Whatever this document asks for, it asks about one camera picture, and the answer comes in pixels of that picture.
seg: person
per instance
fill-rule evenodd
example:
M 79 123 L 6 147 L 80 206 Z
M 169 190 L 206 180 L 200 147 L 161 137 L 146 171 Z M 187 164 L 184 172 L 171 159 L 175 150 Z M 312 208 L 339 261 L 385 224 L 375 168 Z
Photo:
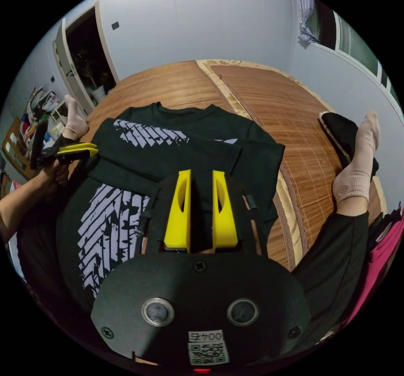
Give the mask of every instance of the person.
M 77 113 L 77 102 L 65 97 L 68 122 L 61 142 L 78 140 L 88 131 L 86 122 Z M 310 251 L 292 274 L 304 289 L 312 319 L 294 353 L 307 350 L 338 322 L 358 284 L 366 255 L 368 204 L 372 164 L 380 141 L 376 113 L 370 111 L 358 128 L 352 162 L 335 178 L 332 193 L 336 212 L 327 219 Z M 56 161 L 38 176 L 0 201 L 0 235 L 4 243 L 18 229 L 21 267 L 27 283 L 40 296 L 44 306 L 57 317 L 57 323 L 76 341 L 92 352 L 111 354 L 91 325 L 90 318 L 80 313 L 69 295 L 58 268 L 55 247 L 57 209 L 46 210 L 46 198 L 67 181 L 67 167 Z M 45 212 L 38 204 L 45 202 Z M 255 223 L 252 227 L 259 251 Z M 143 251 L 147 246 L 145 239 Z M 66 312 L 83 323 L 69 320 Z

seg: forearm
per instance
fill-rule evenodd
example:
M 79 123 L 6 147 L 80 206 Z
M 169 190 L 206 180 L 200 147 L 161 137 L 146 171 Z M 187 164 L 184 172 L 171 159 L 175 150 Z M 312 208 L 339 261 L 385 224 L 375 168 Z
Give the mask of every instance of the forearm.
M 36 176 L 0 200 L 0 234 L 6 244 L 17 231 L 25 214 L 44 196 L 46 187 Z

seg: black pants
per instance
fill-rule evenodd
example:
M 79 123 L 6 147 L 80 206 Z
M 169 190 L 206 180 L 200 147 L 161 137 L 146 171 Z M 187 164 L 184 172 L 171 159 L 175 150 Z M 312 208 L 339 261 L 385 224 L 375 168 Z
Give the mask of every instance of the black pants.
M 76 312 L 58 265 L 56 214 L 50 206 L 36 206 L 21 223 L 17 232 L 21 268 L 27 283 L 49 310 L 63 312 L 68 307 Z M 366 255 L 368 216 L 331 215 L 313 247 L 294 269 L 293 275 L 303 286 L 312 313 L 297 351 L 319 342 L 347 308 Z M 55 318 L 59 317 L 57 312 L 53 313 Z
M 306 294 L 312 320 L 296 351 L 308 349 L 339 321 L 358 285 L 368 239 L 369 213 L 331 215 L 292 274 Z

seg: yellow plastic part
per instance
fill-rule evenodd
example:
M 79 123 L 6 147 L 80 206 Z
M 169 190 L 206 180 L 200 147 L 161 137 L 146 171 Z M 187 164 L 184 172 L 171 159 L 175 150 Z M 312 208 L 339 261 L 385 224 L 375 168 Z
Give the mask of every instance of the yellow plastic part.
M 191 170 L 178 172 L 164 244 L 169 249 L 191 247 Z
M 238 237 L 224 172 L 213 171 L 213 251 L 234 248 Z
M 93 157 L 98 153 L 97 145 L 94 145 L 93 143 L 78 143 L 76 145 L 69 145 L 60 148 L 57 154 L 81 152 L 83 150 L 87 150 L 90 153 L 90 157 Z

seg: white graphic print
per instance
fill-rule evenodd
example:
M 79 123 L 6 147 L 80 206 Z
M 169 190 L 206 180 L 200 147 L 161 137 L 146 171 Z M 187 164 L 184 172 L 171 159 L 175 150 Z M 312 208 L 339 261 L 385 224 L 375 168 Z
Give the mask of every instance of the white graphic print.
M 154 146 L 163 143 L 179 145 L 182 142 L 189 142 L 189 138 L 181 131 L 135 124 L 134 122 L 124 121 L 123 119 L 117 119 L 114 122 L 114 126 L 117 131 L 121 132 L 120 138 L 122 140 L 133 144 L 133 146 L 140 146 L 141 148 L 147 145 Z M 237 142 L 237 139 L 216 140 L 231 145 Z
M 83 288 L 97 296 L 102 280 L 135 255 L 140 214 L 149 197 L 103 184 L 90 201 L 78 230 Z

